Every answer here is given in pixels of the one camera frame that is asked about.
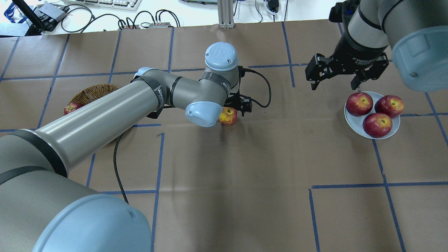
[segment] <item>keyboard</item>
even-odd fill
[[[137,10],[142,0],[63,0],[66,5],[82,4],[114,9]]]

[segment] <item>brown basket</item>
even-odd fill
[[[99,98],[108,95],[118,89],[119,87],[112,84],[94,85],[79,92],[77,95],[75,95],[75,97],[73,97],[70,103],[76,102],[87,105],[92,101],[98,100]]]

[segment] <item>plate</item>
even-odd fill
[[[392,129],[391,129],[391,132],[389,132],[389,134],[385,135],[384,137],[379,137],[379,138],[371,137],[362,128],[362,123],[364,122],[364,119],[368,115],[375,113],[375,104],[376,104],[376,102],[379,99],[381,99],[381,97],[383,97],[382,95],[380,95],[378,93],[374,93],[374,92],[367,92],[366,91],[364,93],[369,94],[372,97],[372,99],[373,99],[374,106],[373,106],[372,110],[367,115],[356,117],[356,116],[351,115],[347,111],[347,108],[344,105],[344,115],[345,115],[345,120],[347,121],[347,124],[350,126],[350,128],[352,128],[353,131],[358,133],[358,135],[361,135],[361,136],[363,136],[365,138],[369,138],[369,139],[386,139],[388,137],[391,137],[398,130],[398,127],[400,127],[400,116],[392,118]]]

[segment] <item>metal post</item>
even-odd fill
[[[219,28],[234,28],[233,22],[233,0],[218,0]]]

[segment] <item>apple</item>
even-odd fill
[[[237,121],[237,113],[238,111],[234,108],[223,107],[219,121],[225,125],[232,125]]]
[[[404,102],[398,96],[383,96],[375,103],[375,111],[395,118],[403,112]]]
[[[347,99],[345,108],[353,116],[363,116],[372,110],[373,99],[369,94],[364,92],[354,93]]]
[[[384,137],[391,132],[392,119],[384,113],[373,113],[364,119],[362,128],[371,137]]]
[[[65,108],[64,108],[64,115],[75,111],[76,109],[80,108],[84,106],[84,104],[82,103],[77,103],[77,102],[71,102],[69,103]]]

